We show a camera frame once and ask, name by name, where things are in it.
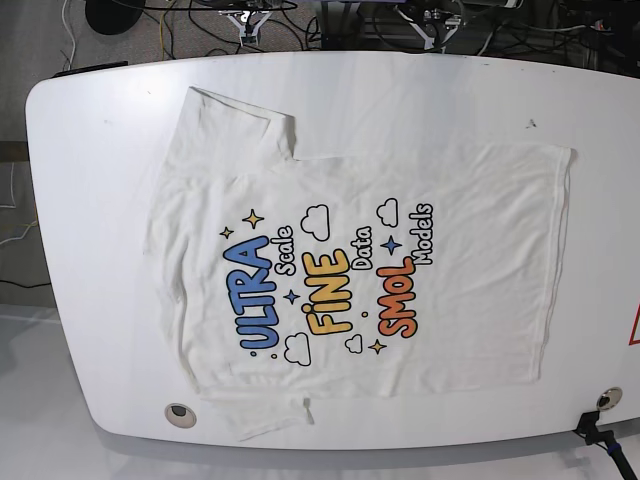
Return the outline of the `black round stand base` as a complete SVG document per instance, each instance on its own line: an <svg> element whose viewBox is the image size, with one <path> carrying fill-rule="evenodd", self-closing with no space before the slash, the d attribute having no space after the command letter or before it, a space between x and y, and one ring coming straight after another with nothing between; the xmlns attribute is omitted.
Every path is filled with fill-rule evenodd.
<svg viewBox="0 0 640 480"><path fill-rule="evenodd" d="M96 33L120 35L137 23L145 6L145 0L87 0L85 17Z"/></svg>

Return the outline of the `white printed T-shirt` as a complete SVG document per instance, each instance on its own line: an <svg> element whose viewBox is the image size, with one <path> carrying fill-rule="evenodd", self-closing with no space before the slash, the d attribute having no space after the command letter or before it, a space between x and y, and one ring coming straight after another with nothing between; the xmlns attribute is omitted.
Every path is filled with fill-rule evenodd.
<svg viewBox="0 0 640 480"><path fill-rule="evenodd" d="M320 400L540 378L570 148L295 145L292 117L190 88L148 216L161 329L234 434L309 423Z"/></svg>

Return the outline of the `red white warning sticker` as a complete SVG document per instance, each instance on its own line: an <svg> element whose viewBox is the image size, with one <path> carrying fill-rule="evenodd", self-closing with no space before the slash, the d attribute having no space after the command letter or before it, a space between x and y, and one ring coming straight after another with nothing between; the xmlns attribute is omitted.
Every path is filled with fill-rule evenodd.
<svg viewBox="0 0 640 480"><path fill-rule="evenodd" d="M637 307L637 310L636 310L636 313L635 313L635 317L634 317L634 321L633 321L633 325L632 325L632 329L631 329L631 333L630 333L630 337L629 337L629 341L628 341L628 345L629 346L639 345L640 344L640 339L639 339L639 319L640 319L640 305Z"/></svg>

